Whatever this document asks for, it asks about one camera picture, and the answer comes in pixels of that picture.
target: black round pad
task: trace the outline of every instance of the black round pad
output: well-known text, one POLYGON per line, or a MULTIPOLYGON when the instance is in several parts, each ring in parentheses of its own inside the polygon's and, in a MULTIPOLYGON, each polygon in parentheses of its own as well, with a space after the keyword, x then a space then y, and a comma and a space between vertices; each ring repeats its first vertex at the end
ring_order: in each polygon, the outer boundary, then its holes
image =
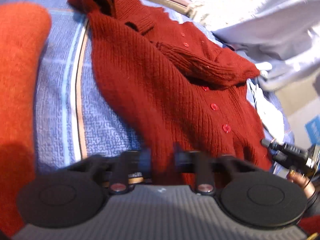
POLYGON ((62 171, 40 176, 23 187, 17 206, 26 223, 63 228, 92 218, 103 201, 102 188, 86 173, 62 171))
POLYGON ((221 203, 246 225, 277 228, 298 221, 307 198, 299 186, 286 179, 267 172, 248 172, 223 189, 221 203))

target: blue label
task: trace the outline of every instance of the blue label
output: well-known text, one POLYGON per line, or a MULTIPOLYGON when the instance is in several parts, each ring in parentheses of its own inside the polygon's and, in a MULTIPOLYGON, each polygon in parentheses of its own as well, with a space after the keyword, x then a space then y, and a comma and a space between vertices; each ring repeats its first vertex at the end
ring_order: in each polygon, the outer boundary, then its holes
POLYGON ((320 145, 320 115, 305 124, 311 143, 320 145))

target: cardigan sleeve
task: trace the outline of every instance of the cardigan sleeve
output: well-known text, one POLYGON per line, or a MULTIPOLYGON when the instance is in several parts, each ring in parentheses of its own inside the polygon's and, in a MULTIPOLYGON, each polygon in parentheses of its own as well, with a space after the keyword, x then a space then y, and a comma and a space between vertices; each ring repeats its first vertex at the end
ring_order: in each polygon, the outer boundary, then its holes
POLYGON ((229 48, 211 43, 210 55, 203 57, 184 48, 157 42, 156 47, 187 77, 206 81, 218 89, 244 83, 260 74, 256 66, 229 48))

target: gray ridged plate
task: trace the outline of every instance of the gray ridged plate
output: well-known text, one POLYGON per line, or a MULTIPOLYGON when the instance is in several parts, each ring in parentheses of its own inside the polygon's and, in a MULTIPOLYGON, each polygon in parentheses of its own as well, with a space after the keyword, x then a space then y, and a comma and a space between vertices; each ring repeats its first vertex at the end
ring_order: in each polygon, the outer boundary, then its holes
POLYGON ((245 227, 225 215, 212 197, 188 186, 137 185, 110 198, 89 221, 64 229, 25 226, 14 240, 305 240, 297 226, 280 230, 245 227))

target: metal screw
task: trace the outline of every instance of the metal screw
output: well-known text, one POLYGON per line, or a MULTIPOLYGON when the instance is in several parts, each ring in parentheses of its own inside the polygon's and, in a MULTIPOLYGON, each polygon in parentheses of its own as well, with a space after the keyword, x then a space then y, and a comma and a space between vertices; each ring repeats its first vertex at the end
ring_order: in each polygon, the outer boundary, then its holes
POLYGON ((115 183, 115 184, 112 184, 110 188, 111 188, 114 192, 121 192, 121 191, 124 191, 127 187, 125 186, 125 184, 115 183))
POLYGON ((198 190, 201 192, 209 193, 213 191, 213 186, 210 184, 201 184, 198 186, 198 190))

